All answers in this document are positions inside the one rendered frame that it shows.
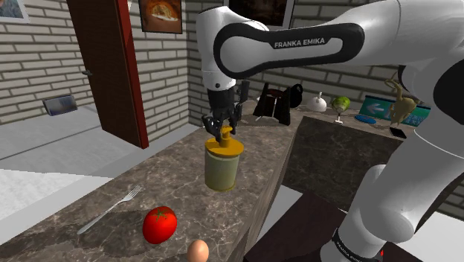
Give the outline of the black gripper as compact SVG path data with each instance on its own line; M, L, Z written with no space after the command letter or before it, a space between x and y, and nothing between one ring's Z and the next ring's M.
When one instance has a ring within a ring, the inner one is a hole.
M210 104L210 113L202 116L204 128L214 136L217 142L222 139L222 123L219 121L220 113L224 112L224 119L229 119L230 126L235 128L242 117L242 104L235 101L233 87L227 90L215 91L207 90Z

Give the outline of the green soap dispenser yellow pump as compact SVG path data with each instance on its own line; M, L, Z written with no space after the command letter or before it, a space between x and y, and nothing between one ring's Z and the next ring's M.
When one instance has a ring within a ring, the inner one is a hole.
M205 142L204 182L214 191L229 191L236 184L236 172L244 145L231 137L232 127L220 129L220 142L210 138Z

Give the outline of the black pepper mill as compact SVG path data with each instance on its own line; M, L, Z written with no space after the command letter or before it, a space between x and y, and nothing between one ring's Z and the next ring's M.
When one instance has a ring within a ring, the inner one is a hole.
M250 82L247 80L243 80L239 88L237 89L238 94L239 94L240 103L244 103L248 99L249 86L250 86Z

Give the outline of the black kettle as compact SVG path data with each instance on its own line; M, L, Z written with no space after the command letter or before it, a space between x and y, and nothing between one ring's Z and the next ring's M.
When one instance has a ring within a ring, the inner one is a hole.
M291 87L290 91L290 107L298 107L303 99L303 87L301 84L297 83Z

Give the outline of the white teapot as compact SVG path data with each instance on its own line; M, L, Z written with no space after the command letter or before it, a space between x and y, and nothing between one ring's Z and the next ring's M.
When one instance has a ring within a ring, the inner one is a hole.
M322 98L322 92L319 92L317 96L308 100L306 107L313 112L325 112L327 103Z

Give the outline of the green goblet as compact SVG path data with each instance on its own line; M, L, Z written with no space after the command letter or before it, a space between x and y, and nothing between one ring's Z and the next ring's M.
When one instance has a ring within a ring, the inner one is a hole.
M343 121L341 120L341 113L345 112L349 108L349 105L350 105L350 99L347 97L337 97L332 101L331 107L338 114L337 119L335 120L335 123L337 124L343 123Z

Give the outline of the red tomato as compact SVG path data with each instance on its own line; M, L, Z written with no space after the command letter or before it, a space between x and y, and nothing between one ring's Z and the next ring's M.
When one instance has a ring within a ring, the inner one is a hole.
M143 236L151 244L160 244L168 240L177 227L177 217L167 206L152 209L144 218Z

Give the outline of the brown door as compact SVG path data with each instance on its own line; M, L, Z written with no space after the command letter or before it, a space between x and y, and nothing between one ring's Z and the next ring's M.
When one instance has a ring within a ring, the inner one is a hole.
M66 0L101 127L149 146L127 0Z

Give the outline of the brown egg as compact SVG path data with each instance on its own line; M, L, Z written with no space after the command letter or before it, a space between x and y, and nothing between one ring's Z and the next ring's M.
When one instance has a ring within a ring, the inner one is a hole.
M208 245L203 240L194 240L187 249L187 262L207 262Z

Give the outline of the dark brown robot stand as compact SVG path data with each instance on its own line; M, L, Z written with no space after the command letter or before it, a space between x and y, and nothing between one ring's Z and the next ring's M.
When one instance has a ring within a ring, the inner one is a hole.
M320 262L319 250L330 241L345 213L311 191L246 253L243 262Z

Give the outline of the teal box with arrow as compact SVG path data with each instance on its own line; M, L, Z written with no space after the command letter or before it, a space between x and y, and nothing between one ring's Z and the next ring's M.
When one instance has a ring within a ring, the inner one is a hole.
M361 115L390 121L390 105L393 103L395 103L394 100L366 95L359 113ZM402 123L417 127L428 117L430 110L430 107L417 105Z

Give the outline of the golden figure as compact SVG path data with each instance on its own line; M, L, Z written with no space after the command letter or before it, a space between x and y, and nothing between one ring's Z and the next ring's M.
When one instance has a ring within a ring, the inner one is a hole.
M386 79L384 84L392 89L396 90L396 102L390 105L390 125L394 124L398 127L404 119L406 119L411 112L416 108L419 103L418 100L413 98L403 97L402 86L400 83L395 81L396 73L394 73L390 79Z

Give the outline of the dark wall picture white frame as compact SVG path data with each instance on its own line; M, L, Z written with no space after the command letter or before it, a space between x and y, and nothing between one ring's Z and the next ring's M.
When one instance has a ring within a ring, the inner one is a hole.
M289 29L295 0L223 0L233 12L266 25L270 30Z

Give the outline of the wall picture of bread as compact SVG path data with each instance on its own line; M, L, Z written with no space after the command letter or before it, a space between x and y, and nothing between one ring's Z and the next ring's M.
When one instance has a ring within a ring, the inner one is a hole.
M139 0L141 27L149 33L182 33L181 0Z

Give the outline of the grey wall-mounted panel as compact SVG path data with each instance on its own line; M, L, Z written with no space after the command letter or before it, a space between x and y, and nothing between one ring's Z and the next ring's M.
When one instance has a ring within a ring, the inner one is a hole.
M77 110L77 104L73 95L48 98L43 100L42 103L50 116L61 115Z

